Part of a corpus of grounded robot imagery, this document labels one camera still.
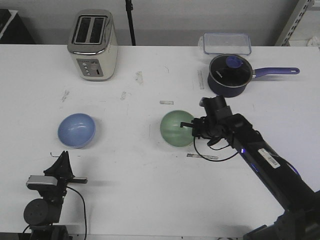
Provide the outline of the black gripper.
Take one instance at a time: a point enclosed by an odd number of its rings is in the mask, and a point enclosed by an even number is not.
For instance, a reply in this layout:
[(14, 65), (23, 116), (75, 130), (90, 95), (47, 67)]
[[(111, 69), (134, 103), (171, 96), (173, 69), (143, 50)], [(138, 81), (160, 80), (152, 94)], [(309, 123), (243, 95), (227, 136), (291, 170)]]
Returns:
[(192, 136), (203, 139), (219, 139), (220, 132), (214, 125), (211, 125), (208, 118), (203, 116), (200, 118), (194, 118), (191, 123), (181, 122), (180, 127), (192, 128)]
[(55, 163), (43, 171), (45, 175), (63, 175), (65, 172), (67, 172), (67, 178), (54, 176), (58, 180), (56, 187), (43, 187), (37, 190), (44, 200), (62, 200), (67, 194), (69, 183), (86, 184), (88, 182), (86, 177), (74, 176), (68, 151), (63, 151)]

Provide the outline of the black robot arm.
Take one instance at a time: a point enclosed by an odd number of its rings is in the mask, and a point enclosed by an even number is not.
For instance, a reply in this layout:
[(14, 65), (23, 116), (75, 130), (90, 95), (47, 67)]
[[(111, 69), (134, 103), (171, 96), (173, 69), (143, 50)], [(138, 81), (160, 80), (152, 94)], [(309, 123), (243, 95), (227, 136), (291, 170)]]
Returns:
[(30, 240), (72, 240), (65, 225), (58, 225), (67, 189), (76, 193), (68, 184), (86, 184), (86, 177), (73, 174), (70, 157), (63, 151), (55, 163), (43, 171), (43, 175), (30, 175), (26, 187), (37, 191), (40, 198), (30, 201), (23, 218), (31, 230)]
[(95, 139), (69, 151), (93, 235), (317, 240), (320, 194), (239, 114), (117, 109)]

